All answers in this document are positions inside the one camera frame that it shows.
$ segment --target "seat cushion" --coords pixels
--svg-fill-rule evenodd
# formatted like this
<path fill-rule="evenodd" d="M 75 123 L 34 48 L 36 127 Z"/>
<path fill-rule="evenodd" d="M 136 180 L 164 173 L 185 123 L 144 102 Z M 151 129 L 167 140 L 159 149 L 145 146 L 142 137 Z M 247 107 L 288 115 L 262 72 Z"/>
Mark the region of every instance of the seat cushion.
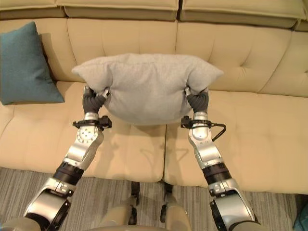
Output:
<path fill-rule="evenodd" d="M 57 0 L 69 17 L 176 20 L 177 0 Z"/>
<path fill-rule="evenodd" d="M 65 103 L 0 105 L 0 166 L 55 172 L 76 138 L 75 120 L 83 119 L 83 83 L 58 82 Z M 85 176 L 159 181 L 163 175 L 166 126 L 137 127 L 102 108 L 113 127 Z"/>
<path fill-rule="evenodd" d="M 209 120 L 227 125 L 215 144 L 240 187 L 307 194 L 308 99 L 226 91 L 209 95 Z M 164 179 L 206 186 L 188 130 L 179 123 L 167 126 Z"/>
<path fill-rule="evenodd" d="M 64 8 L 57 7 L 55 0 L 1 0 L 0 18 L 47 18 L 65 17 Z"/>
<path fill-rule="evenodd" d="M 183 0 L 180 19 L 291 28 L 305 14 L 301 0 Z"/>

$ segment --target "teal pillow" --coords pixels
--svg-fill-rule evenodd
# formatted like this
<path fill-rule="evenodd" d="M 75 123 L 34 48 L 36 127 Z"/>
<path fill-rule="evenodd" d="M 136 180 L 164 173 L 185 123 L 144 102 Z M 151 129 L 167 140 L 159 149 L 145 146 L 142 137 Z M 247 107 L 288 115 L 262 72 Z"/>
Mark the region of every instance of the teal pillow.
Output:
<path fill-rule="evenodd" d="M 0 34 L 0 100 L 64 102 L 50 75 L 34 22 Z"/>

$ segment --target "tufted cushion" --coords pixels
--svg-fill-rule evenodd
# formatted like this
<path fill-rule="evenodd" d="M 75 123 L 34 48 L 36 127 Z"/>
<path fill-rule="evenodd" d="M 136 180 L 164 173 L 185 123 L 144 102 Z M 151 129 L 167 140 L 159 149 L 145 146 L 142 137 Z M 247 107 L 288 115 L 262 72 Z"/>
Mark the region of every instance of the tufted cushion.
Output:
<path fill-rule="evenodd" d="M 69 17 L 176 20 L 177 0 L 57 0 Z"/>
<path fill-rule="evenodd" d="M 307 98 L 225 91 L 209 96 L 209 120 L 227 125 L 215 144 L 243 190 L 308 193 Z M 164 179 L 206 186 L 188 130 L 179 123 L 167 125 Z"/>
<path fill-rule="evenodd" d="M 308 97 L 308 33 L 292 33 L 281 62 L 260 92 Z"/>
<path fill-rule="evenodd" d="M 174 54 L 177 23 L 68 19 L 67 30 L 79 65 L 124 53 Z"/>
<path fill-rule="evenodd" d="M 180 19 L 291 28 L 305 14 L 302 0 L 183 0 Z"/>
<path fill-rule="evenodd" d="M 176 54 L 196 55 L 223 70 L 212 90 L 259 92 L 275 72 L 290 38 L 291 32 L 283 29 L 179 23 Z"/>
<path fill-rule="evenodd" d="M 83 118 L 83 83 L 58 82 L 65 103 L 0 103 L 0 166 L 39 172 L 55 172 L 77 129 L 72 122 Z M 108 115 L 113 127 L 85 176 L 106 179 L 159 181 L 163 175 L 166 126 L 137 127 Z"/>

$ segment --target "sofa cushion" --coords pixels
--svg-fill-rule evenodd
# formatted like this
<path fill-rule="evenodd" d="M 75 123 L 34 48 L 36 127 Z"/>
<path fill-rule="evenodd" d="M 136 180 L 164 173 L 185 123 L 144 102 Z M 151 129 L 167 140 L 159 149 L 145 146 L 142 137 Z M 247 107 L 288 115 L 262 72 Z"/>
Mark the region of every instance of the sofa cushion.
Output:
<path fill-rule="evenodd" d="M 0 100 L 62 103 L 49 75 L 34 22 L 0 34 Z"/>
<path fill-rule="evenodd" d="M 0 166 L 54 173 L 76 138 L 72 122 L 84 117 L 83 83 L 58 82 L 65 103 L 0 104 Z M 85 176 L 159 181 L 164 169 L 166 126 L 138 127 L 109 114 L 103 144 Z"/>
<path fill-rule="evenodd" d="M 300 21 L 296 30 L 298 31 L 308 31 L 308 0 L 303 0 L 304 3 L 304 10 L 306 13 L 306 19 Z"/>
<path fill-rule="evenodd" d="M 110 113 L 136 125 L 167 124 L 191 111 L 184 97 L 206 89 L 223 74 L 191 55 L 121 54 L 89 60 L 74 67 L 96 92 L 110 89 Z"/>
<path fill-rule="evenodd" d="M 210 90 L 259 92 L 279 65 L 291 35 L 277 28 L 179 23 L 176 54 L 196 55 L 224 71 Z"/>
<path fill-rule="evenodd" d="M 140 20 L 176 19 L 177 0 L 57 0 L 69 17 L 119 18 Z"/>
<path fill-rule="evenodd" d="M 0 19 L 65 17 L 55 0 L 1 0 Z"/>
<path fill-rule="evenodd" d="M 302 0 L 183 0 L 180 19 L 291 28 L 305 14 Z"/>
<path fill-rule="evenodd" d="M 174 54 L 177 22 L 68 19 L 77 65 L 124 53 Z"/>
<path fill-rule="evenodd" d="M 209 96 L 208 119 L 227 125 L 215 145 L 243 190 L 308 193 L 307 98 L 226 91 Z M 212 128 L 213 135 L 218 131 Z M 188 132 L 179 123 L 167 125 L 164 179 L 206 186 Z"/>
<path fill-rule="evenodd" d="M 292 32 L 282 60 L 259 92 L 308 97 L 308 33 Z"/>

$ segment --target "black cable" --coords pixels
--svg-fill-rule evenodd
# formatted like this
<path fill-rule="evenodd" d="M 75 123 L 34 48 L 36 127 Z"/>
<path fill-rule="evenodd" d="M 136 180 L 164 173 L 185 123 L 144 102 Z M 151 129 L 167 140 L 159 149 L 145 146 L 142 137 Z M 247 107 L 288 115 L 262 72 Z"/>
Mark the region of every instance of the black cable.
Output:
<path fill-rule="evenodd" d="M 212 139 L 213 142 L 217 140 L 227 130 L 227 126 L 224 124 L 214 124 L 214 126 L 222 127 L 223 129 Z"/>

